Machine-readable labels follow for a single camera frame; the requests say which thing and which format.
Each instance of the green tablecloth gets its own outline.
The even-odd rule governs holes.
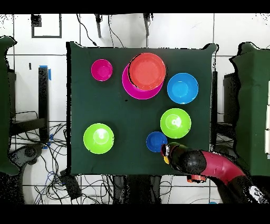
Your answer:
[[[241,88],[238,93],[239,119],[236,152],[239,163],[251,175],[270,176],[270,160],[265,153],[266,107],[270,80],[270,50],[256,49],[251,43],[240,45],[233,57]]]
[[[7,158],[10,147],[9,126],[11,122],[11,103],[7,73],[6,52],[17,42],[9,36],[0,36],[0,172],[17,175],[19,169]]]
[[[146,138],[160,130],[160,117],[170,108],[184,109],[191,118],[191,130],[178,141],[192,148],[209,150],[211,56],[217,45],[197,49],[117,49],[82,48],[70,42],[71,50],[71,173],[78,174],[179,174],[160,153],[146,147]],[[131,59],[141,52],[160,56],[168,68],[168,77],[160,92],[148,100],[129,96],[122,86],[122,73]],[[90,72],[97,59],[113,66],[111,78],[96,81]],[[175,104],[167,95],[169,79],[180,72],[193,75],[199,85],[194,101]],[[84,131],[94,123],[104,123],[114,132],[114,145],[102,155],[89,152],[83,144]]]

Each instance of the tile floor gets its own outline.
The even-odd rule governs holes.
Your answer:
[[[35,27],[36,35],[58,35],[59,16],[57,14],[41,14],[42,27]],[[229,58],[237,54],[238,45],[251,41],[260,48],[270,45],[269,14],[154,14],[149,25],[148,47],[159,48],[203,48],[208,43],[219,45],[216,56],[216,69],[218,71],[218,112],[224,112],[223,77],[234,72]],[[101,35],[98,38],[95,16],[93,14],[79,14],[81,22],[88,29],[88,35],[98,46],[112,46],[108,26],[108,16],[103,16],[101,22]],[[127,14],[110,16],[110,26],[118,35],[124,47],[141,48],[146,46],[146,31],[142,14]],[[37,68],[47,65],[51,69],[49,81],[50,96],[50,126],[66,122],[66,41],[75,41],[82,46],[93,46],[88,39],[86,31],[77,21],[76,14],[62,14],[62,38],[31,38],[30,15],[0,15],[0,36],[12,36],[17,44],[7,52],[9,67],[17,73],[16,81],[16,112],[34,110],[38,111],[37,99]],[[114,46],[121,47],[119,40],[112,34]],[[20,119],[35,118],[34,113],[20,114]],[[57,134],[58,139],[64,139],[63,133]],[[22,140],[13,138],[11,150],[20,147]],[[60,170],[66,167],[66,148],[61,148],[57,157]],[[47,163],[47,169],[52,170],[52,157],[48,150],[42,152]],[[33,166],[27,166],[23,178],[25,201],[32,204],[37,193],[34,186],[41,190],[47,179],[44,161],[39,158]],[[92,187],[88,183],[100,180],[100,175],[87,175],[79,177],[79,184],[83,193],[87,195],[104,193],[100,182]],[[162,180],[172,183],[172,190],[168,192],[168,183],[160,187],[162,203],[208,203],[215,201],[222,203],[217,188],[209,180],[204,184],[190,184],[185,176],[163,176]],[[63,203],[70,204],[70,199]],[[93,203],[86,199],[83,204]]]

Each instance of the small blue bowl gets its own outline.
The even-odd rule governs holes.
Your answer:
[[[178,73],[171,77],[167,85],[167,93],[173,102],[188,104],[198,94],[198,82],[188,73]]]
[[[152,132],[146,139],[147,148],[154,153],[159,153],[161,146],[167,143],[168,141],[166,136],[161,132]]]

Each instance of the pink plate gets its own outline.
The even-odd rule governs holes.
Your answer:
[[[131,95],[135,99],[150,99],[150,98],[154,97],[156,94],[158,94],[158,92],[160,91],[160,89],[163,85],[163,82],[158,87],[151,89],[151,90],[138,89],[129,80],[128,68],[129,68],[129,65],[127,65],[124,69],[124,72],[122,75],[122,83],[123,83],[125,91],[129,95]]]
[[[106,81],[112,75],[112,65],[105,59],[98,59],[93,63],[91,73],[97,81]]]

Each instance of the lime green bowl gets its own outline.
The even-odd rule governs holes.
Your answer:
[[[167,110],[160,119],[162,132],[169,138],[182,138],[191,128],[191,120],[187,112],[179,108]]]
[[[83,134],[85,147],[94,154],[103,154],[112,148],[114,135],[110,127],[96,123],[88,127]]]

